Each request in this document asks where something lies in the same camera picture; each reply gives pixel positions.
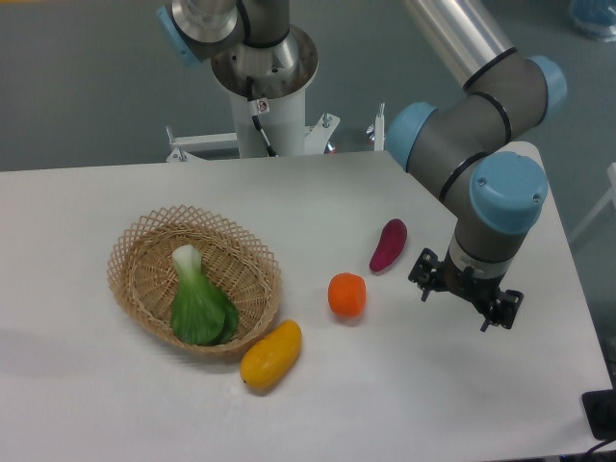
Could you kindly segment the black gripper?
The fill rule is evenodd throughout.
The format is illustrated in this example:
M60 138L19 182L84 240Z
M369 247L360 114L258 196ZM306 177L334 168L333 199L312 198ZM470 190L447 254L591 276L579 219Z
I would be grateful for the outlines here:
M473 267L460 269L449 253L441 263L429 248L421 252L408 280L421 290L421 301L427 301L432 292L448 292L471 303L484 317L481 332L486 332L490 326L510 330L524 300L522 292L501 290L501 276L476 277Z

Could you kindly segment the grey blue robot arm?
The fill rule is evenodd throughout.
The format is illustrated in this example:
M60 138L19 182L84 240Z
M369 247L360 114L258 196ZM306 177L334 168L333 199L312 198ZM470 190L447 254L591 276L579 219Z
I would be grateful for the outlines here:
M472 303L486 325L510 328L524 297L500 284L541 214L548 180L506 146L562 105L566 79L551 60L522 57L478 1L406 7L465 92L445 111L408 106L385 135L396 162L457 219L446 256L424 250L409 278L425 294ZM227 90L242 157L307 153L304 92L318 54L287 2L170 1L157 17L182 62L209 62Z

